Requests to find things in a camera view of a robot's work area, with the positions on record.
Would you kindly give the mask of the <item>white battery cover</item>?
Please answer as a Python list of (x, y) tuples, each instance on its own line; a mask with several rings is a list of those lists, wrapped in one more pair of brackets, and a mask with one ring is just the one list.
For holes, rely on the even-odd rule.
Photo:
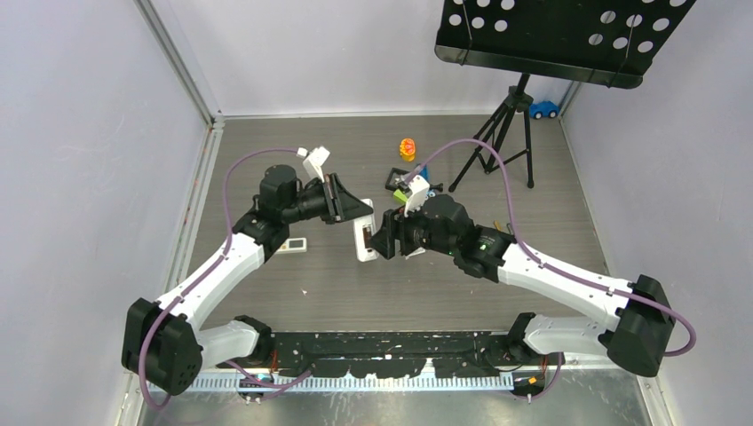
[(410, 252), (409, 254), (405, 255), (404, 257), (406, 259), (409, 259), (411, 257), (422, 255), (425, 252), (426, 252), (426, 250), (424, 248), (417, 248), (414, 251)]

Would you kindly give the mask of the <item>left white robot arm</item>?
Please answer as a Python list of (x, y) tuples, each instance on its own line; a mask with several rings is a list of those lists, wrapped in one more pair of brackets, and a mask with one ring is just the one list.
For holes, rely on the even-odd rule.
[(253, 205), (231, 227), (213, 256), (170, 292), (134, 302), (126, 315), (122, 364), (170, 396), (183, 393), (207, 367), (245, 361), (262, 367), (272, 359), (272, 329), (247, 315), (211, 329), (203, 324), (247, 276), (261, 268), (289, 238), (291, 225), (319, 218), (346, 223), (374, 212), (349, 192), (335, 173), (304, 184), (289, 165), (268, 168)]

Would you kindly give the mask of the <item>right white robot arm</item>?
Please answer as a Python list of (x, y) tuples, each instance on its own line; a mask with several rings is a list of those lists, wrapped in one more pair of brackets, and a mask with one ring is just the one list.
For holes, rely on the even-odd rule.
[(370, 238), (382, 257), (427, 250), (450, 256), (473, 278), (524, 288), (577, 311), (577, 316), (521, 313), (507, 335), (519, 364), (539, 355), (572, 352), (603, 356), (634, 375), (655, 377), (677, 323), (660, 281), (634, 281), (589, 272), (532, 250), (515, 236), (477, 225), (448, 195), (416, 210), (388, 209)]

